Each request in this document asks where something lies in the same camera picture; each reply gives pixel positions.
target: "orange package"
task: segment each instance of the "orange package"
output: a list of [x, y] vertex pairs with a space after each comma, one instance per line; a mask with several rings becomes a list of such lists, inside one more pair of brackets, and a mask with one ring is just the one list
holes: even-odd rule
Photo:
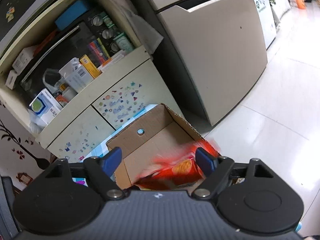
[[137, 178], [135, 185], [151, 190], [170, 190], [191, 186], [205, 178], [196, 164], [196, 150], [202, 147], [209, 154], [218, 157], [219, 153], [205, 140], [173, 149], [171, 156], [157, 156], [153, 164]]

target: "oven door handle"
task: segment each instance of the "oven door handle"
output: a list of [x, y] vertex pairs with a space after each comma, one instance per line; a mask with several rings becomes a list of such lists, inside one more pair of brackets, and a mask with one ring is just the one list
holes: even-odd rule
[[57, 47], [61, 42], [63, 42], [66, 38], [68, 38], [70, 35], [72, 35], [74, 32], [76, 32], [80, 26], [74, 27], [71, 31], [69, 31], [66, 35], [64, 35], [60, 40], [58, 40], [55, 44], [53, 44], [38, 60], [37, 62], [32, 66], [32, 68], [28, 71], [28, 73], [23, 77], [20, 84], [23, 84], [27, 78], [31, 75], [31, 73], [36, 69], [36, 67], [41, 63], [41, 61], [55, 48]]

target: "orange bucket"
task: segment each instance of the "orange bucket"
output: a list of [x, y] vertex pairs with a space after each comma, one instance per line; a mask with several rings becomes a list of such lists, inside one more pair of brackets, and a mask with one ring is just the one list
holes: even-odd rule
[[304, 3], [305, 0], [296, 0], [297, 2], [297, 6], [299, 9], [305, 9], [306, 8], [306, 5]]

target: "white tile floor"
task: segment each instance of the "white tile floor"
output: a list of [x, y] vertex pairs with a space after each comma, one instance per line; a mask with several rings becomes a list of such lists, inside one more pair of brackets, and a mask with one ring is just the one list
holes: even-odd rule
[[303, 199], [303, 236], [320, 235], [320, 7], [293, 8], [268, 49], [268, 66], [213, 130], [191, 124], [236, 162], [256, 157]]

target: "metal screw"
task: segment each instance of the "metal screw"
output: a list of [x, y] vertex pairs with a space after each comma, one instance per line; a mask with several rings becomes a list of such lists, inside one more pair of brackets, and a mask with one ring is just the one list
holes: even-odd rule
[[119, 198], [122, 197], [123, 193], [119, 189], [111, 189], [107, 192], [107, 196], [111, 198]]
[[198, 188], [194, 192], [198, 197], [207, 197], [210, 195], [210, 191], [205, 188]]

